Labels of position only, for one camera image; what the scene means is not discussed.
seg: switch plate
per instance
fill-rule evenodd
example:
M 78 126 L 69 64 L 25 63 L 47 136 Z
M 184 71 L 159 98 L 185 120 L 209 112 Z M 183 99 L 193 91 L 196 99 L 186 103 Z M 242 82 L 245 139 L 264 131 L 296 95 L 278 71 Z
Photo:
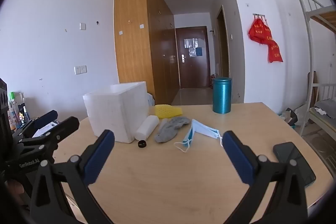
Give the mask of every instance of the switch plate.
M 87 73 L 86 66 L 81 66 L 81 73 Z
M 81 67 L 80 66 L 76 66 L 75 67 L 75 74 L 76 75 L 80 75 L 81 74 Z

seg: blue bottle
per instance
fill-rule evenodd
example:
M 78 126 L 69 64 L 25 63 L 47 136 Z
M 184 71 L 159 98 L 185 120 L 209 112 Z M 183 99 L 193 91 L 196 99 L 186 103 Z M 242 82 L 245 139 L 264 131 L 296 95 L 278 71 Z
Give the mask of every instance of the blue bottle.
M 232 79 L 217 77 L 213 80 L 212 110 L 225 114 L 231 111 Z

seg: smartphone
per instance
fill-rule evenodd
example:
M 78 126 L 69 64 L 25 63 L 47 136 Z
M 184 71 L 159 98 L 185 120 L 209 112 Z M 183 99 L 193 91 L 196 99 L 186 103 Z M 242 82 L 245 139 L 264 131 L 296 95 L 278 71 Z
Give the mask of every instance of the smartphone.
M 306 159 L 302 156 L 298 148 L 292 142 L 280 143 L 273 146 L 273 152 L 279 162 L 287 163 L 290 160 L 296 160 L 305 187 L 309 186 L 316 180 L 313 170 L 310 168 Z

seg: doorway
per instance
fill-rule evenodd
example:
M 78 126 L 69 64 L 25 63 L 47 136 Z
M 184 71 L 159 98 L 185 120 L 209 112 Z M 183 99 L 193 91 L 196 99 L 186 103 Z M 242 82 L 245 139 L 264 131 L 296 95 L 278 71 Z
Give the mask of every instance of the doorway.
M 220 51 L 220 76 L 230 77 L 230 62 L 229 62 L 229 48 L 228 37 L 225 24 L 225 16 L 223 6 L 220 7 L 217 16 L 217 30 L 218 30 L 218 43 Z
M 210 86 L 207 27 L 176 29 L 181 89 Z

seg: cabinet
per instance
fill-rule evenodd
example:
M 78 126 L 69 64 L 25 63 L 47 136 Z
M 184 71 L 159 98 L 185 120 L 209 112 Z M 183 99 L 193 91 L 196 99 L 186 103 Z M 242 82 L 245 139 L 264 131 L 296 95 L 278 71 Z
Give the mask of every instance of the cabinet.
M 174 16 L 165 1 L 114 0 L 114 32 L 120 83 L 146 81 L 156 104 L 170 104 L 179 67 Z

